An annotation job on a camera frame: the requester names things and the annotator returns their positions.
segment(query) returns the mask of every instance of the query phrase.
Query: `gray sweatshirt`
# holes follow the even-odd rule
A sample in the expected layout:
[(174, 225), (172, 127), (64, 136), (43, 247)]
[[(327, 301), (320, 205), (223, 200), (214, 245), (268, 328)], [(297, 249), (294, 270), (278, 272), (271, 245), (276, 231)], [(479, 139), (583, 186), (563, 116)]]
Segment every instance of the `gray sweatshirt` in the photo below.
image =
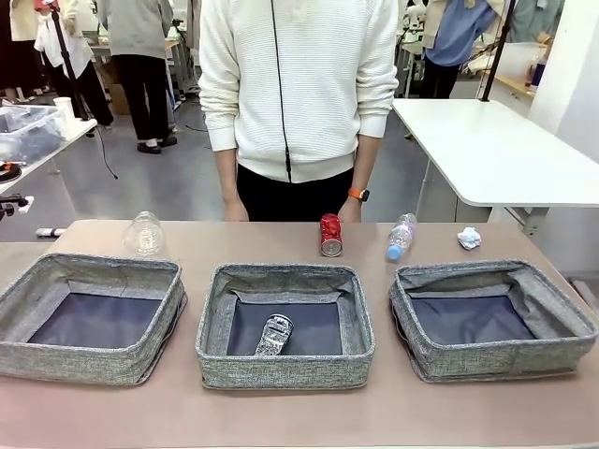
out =
[(97, 19), (109, 30), (113, 55), (166, 59), (165, 37), (172, 23), (168, 0), (98, 0)]

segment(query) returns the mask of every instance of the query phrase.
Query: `blue bottle cap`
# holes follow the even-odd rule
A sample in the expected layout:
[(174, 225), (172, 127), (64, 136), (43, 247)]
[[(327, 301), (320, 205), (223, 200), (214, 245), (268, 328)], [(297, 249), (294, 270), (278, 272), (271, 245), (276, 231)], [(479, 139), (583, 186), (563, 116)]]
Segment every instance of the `blue bottle cap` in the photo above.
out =
[(389, 260), (399, 260), (402, 257), (403, 250), (397, 245), (391, 245), (387, 249), (387, 257)]

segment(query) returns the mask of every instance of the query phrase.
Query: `black shoe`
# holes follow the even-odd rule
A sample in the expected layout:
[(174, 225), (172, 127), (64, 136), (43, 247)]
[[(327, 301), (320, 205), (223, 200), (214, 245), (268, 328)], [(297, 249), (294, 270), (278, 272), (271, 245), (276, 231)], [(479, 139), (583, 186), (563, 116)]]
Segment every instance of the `black shoe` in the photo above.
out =
[(160, 154), (162, 153), (162, 149), (160, 145), (156, 145), (155, 147), (149, 147), (143, 142), (138, 143), (138, 152), (143, 152), (145, 154)]
[(162, 140), (158, 140), (158, 143), (162, 148), (172, 147), (173, 145), (177, 145), (177, 138), (171, 135)]

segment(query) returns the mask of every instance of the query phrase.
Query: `plastic storage container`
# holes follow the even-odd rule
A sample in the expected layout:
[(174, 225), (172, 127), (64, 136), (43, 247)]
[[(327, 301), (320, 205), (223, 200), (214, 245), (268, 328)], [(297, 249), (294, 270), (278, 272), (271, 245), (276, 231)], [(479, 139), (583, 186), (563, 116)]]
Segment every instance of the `plastic storage container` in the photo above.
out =
[(50, 106), (0, 108), (0, 160), (31, 165), (60, 148), (63, 113)]

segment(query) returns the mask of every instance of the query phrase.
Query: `blue shirt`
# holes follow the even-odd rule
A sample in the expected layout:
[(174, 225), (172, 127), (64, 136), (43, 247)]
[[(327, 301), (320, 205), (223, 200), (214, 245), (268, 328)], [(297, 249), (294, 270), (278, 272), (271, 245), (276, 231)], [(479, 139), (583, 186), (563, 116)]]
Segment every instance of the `blue shirt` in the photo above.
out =
[(447, 0), (434, 47), (426, 56), (437, 65), (462, 65), (472, 54), (472, 46), (493, 23), (497, 13), (487, 0), (466, 7), (464, 0)]

